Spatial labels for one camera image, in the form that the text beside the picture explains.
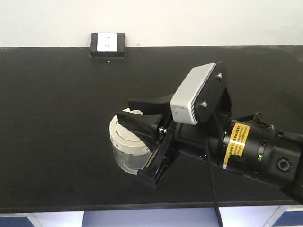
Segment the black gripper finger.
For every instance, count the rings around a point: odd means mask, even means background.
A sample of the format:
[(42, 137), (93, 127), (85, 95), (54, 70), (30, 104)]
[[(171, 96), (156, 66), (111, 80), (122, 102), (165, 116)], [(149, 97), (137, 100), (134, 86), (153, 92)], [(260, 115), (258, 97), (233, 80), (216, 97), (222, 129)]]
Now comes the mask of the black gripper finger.
[(128, 107), (130, 110), (140, 110), (144, 115), (165, 115), (170, 113), (170, 101), (173, 95), (157, 98), (130, 98)]
[(159, 126), (163, 115), (141, 115), (131, 112), (118, 112), (120, 125), (135, 134), (153, 152), (157, 146)]

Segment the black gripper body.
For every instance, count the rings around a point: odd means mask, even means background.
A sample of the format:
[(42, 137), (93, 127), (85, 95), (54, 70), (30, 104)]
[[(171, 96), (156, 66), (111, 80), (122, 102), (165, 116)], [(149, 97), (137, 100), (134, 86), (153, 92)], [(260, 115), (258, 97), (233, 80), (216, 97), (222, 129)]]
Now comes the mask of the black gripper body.
[(172, 126), (151, 163), (138, 172), (139, 180), (154, 189), (179, 154), (223, 166), (223, 140), (231, 115), (232, 105), (223, 104), (216, 107), (207, 122)]

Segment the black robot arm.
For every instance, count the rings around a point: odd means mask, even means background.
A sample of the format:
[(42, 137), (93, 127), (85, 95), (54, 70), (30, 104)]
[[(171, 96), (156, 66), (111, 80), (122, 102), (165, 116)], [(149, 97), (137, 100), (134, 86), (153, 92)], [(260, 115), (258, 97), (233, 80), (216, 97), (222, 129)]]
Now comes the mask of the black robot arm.
[(173, 106), (173, 96), (128, 103), (129, 111), (116, 116), (152, 152), (138, 172), (148, 186), (156, 187), (179, 153), (185, 153), (303, 201), (302, 136), (264, 123), (260, 113), (232, 119), (227, 94), (212, 109), (196, 102), (183, 111)]

